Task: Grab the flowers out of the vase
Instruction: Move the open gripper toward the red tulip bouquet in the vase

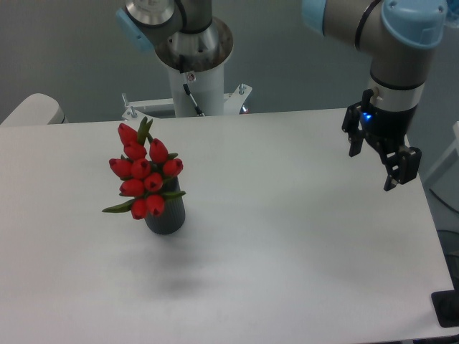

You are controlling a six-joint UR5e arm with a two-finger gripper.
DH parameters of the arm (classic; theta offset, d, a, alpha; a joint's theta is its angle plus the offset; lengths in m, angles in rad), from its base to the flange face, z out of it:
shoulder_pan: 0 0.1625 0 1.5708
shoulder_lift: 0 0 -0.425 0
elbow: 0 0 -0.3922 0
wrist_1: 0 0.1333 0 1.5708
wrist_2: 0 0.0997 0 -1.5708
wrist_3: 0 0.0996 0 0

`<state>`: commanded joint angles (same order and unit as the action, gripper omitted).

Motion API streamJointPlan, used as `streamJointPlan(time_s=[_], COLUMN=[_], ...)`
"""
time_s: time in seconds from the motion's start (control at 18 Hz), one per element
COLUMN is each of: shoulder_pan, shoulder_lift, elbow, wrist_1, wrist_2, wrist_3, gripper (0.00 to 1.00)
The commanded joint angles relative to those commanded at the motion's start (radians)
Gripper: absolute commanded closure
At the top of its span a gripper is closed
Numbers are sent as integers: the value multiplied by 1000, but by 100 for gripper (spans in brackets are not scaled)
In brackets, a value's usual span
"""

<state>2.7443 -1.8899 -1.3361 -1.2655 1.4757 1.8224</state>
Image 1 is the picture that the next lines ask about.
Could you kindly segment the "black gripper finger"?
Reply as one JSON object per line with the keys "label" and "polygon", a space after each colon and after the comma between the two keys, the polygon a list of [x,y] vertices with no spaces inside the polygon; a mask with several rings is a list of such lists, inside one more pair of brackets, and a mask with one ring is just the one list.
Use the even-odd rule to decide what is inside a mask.
{"label": "black gripper finger", "polygon": [[349,157],[360,154],[363,145],[364,131],[359,128],[360,117],[360,102],[347,107],[341,129],[348,134],[348,142],[350,143]]}
{"label": "black gripper finger", "polygon": [[422,151],[416,147],[400,145],[395,152],[382,152],[382,164],[387,170],[384,190],[390,191],[397,185],[404,185],[417,177]]}

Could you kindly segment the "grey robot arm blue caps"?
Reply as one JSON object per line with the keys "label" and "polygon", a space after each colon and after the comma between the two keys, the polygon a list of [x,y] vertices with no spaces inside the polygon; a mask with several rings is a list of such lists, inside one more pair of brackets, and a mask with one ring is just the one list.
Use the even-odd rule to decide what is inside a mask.
{"label": "grey robot arm blue caps", "polygon": [[[445,1],[304,1],[303,21],[372,57],[368,88],[350,105],[342,129],[351,156],[364,143],[387,170],[384,189],[417,176],[421,151],[404,137],[420,101],[435,48],[443,37]],[[237,114],[224,98],[223,67],[233,48],[228,26],[210,1],[127,1],[116,13],[121,29],[168,70],[177,117]]]}

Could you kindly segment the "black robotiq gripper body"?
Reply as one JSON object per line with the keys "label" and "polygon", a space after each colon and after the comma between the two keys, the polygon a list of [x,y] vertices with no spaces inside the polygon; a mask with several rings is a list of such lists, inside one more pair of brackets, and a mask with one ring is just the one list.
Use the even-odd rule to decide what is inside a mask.
{"label": "black robotiq gripper body", "polygon": [[358,125],[360,136],[381,157],[396,153],[400,146],[404,146],[404,137],[407,134],[417,106],[404,111],[387,111],[373,105],[368,111],[363,111],[358,104]]}

